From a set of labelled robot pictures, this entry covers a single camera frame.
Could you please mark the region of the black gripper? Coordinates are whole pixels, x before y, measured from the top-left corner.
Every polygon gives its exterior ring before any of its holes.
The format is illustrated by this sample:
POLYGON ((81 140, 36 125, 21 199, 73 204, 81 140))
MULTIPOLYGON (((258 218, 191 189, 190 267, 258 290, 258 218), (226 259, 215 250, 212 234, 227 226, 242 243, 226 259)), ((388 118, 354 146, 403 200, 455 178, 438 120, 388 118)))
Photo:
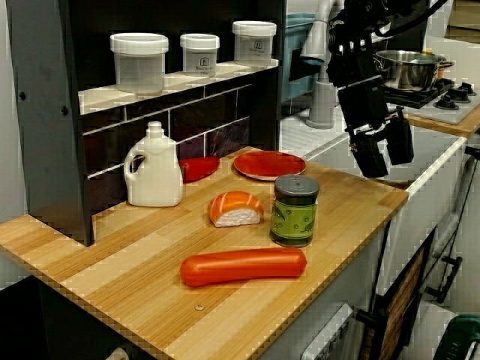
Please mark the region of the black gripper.
POLYGON ((375 76, 346 85, 338 91, 340 107, 350 136, 353 156, 366 178, 388 175, 386 162, 377 142, 387 140, 392 165, 413 161, 413 138, 403 108, 389 109, 382 79, 375 76))

